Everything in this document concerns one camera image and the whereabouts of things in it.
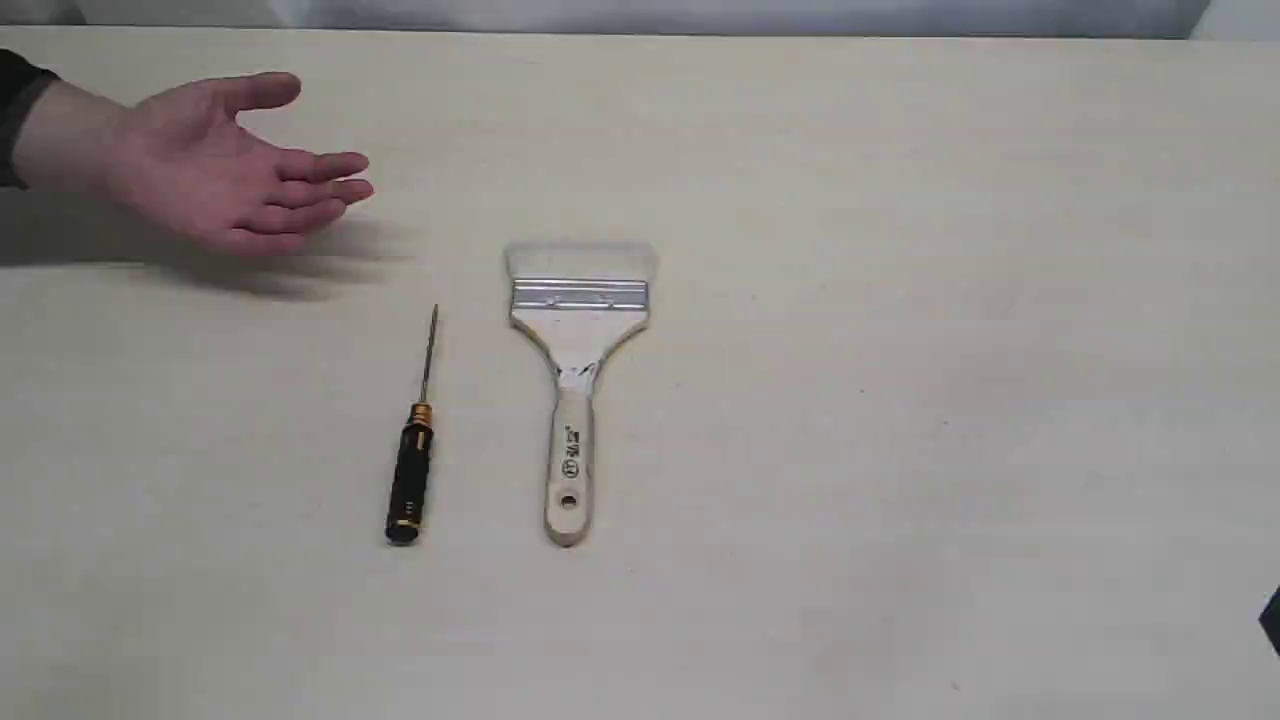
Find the open bare human hand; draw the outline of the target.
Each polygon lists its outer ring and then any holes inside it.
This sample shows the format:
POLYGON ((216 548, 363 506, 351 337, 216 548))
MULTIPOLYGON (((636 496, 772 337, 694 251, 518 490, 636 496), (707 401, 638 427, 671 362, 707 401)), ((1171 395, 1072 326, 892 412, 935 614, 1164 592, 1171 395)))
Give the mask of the open bare human hand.
POLYGON ((206 249, 298 250, 374 196, 360 152, 285 149, 246 129, 247 111, 296 101, 298 76, 195 81, 120 110, 106 126, 100 186, 118 206, 206 249))

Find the forearm in black sleeve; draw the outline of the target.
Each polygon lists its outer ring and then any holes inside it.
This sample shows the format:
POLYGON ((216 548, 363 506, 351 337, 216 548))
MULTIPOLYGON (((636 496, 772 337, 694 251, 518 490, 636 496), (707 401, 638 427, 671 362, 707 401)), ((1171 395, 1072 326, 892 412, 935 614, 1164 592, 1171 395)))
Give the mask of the forearm in black sleeve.
POLYGON ((1 50, 1 186, 97 193, 127 108, 1 50))

